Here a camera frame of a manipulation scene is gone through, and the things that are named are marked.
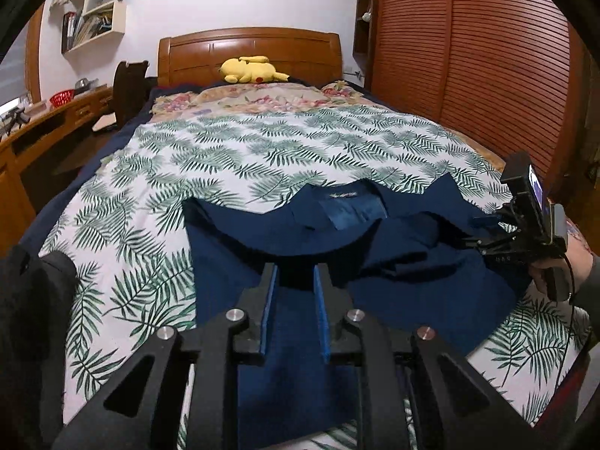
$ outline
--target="red basket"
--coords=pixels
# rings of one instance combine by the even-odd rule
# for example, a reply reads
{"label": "red basket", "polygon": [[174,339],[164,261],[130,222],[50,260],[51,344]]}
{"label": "red basket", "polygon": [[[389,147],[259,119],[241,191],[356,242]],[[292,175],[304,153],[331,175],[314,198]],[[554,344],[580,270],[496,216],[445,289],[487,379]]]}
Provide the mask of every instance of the red basket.
{"label": "red basket", "polygon": [[50,103],[52,103],[53,107],[58,108],[69,103],[73,99],[73,96],[75,96],[74,89],[59,91],[50,98]]}

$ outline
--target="wooden headboard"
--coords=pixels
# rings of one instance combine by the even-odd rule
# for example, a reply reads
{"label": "wooden headboard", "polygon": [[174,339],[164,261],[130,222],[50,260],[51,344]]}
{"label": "wooden headboard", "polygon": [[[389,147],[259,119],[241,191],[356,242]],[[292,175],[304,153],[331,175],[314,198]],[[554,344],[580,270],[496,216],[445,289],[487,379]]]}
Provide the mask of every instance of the wooden headboard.
{"label": "wooden headboard", "polygon": [[158,44],[158,85],[207,86],[222,80],[221,64],[267,56],[277,71],[322,86],[341,79],[340,37],[297,28],[222,28],[165,37]]}

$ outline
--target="wooden desk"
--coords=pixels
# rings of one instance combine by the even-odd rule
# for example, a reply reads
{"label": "wooden desk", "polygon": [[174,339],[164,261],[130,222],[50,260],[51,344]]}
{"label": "wooden desk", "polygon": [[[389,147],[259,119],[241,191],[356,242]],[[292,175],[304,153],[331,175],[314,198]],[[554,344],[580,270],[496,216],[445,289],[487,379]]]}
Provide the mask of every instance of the wooden desk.
{"label": "wooden desk", "polygon": [[0,142],[0,255],[17,243],[35,215],[76,176],[52,175],[73,146],[92,134],[90,125],[110,110],[112,88],[76,96],[34,117]]}

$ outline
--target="navy blue shirt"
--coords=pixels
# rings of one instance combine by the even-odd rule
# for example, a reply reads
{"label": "navy blue shirt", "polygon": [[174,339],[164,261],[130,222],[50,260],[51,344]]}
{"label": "navy blue shirt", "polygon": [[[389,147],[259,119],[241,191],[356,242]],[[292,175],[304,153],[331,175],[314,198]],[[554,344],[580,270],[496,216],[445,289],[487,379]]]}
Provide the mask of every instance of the navy blue shirt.
{"label": "navy blue shirt", "polygon": [[368,180],[304,186],[264,214],[199,199],[184,201],[199,326],[235,306],[258,284],[265,262],[280,269],[272,338],[262,368],[239,369],[241,448],[262,448],[356,418],[356,374],[323,362],[313,295],[313,266],[326,262],[332,282],[356,308],[388,326],[434,327],[463,354],[502,323],[523,295],[525,268],[486,265],[459,247],[486,237],[451,175],[423,194],[393,192]]}

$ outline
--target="wooden wardrobe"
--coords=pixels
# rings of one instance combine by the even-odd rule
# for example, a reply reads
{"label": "wooden wardrobe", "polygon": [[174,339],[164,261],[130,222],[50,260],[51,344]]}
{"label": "wooden wardrobe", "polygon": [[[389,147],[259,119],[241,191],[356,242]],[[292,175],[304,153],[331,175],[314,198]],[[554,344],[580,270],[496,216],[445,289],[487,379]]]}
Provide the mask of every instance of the wooden wardrobe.
{"label": "wooden wardrobe", "polygon": [[551,0],[379,0],[365,85],[500,156],[527,150],[549,187],[583,119],[583,54]]}

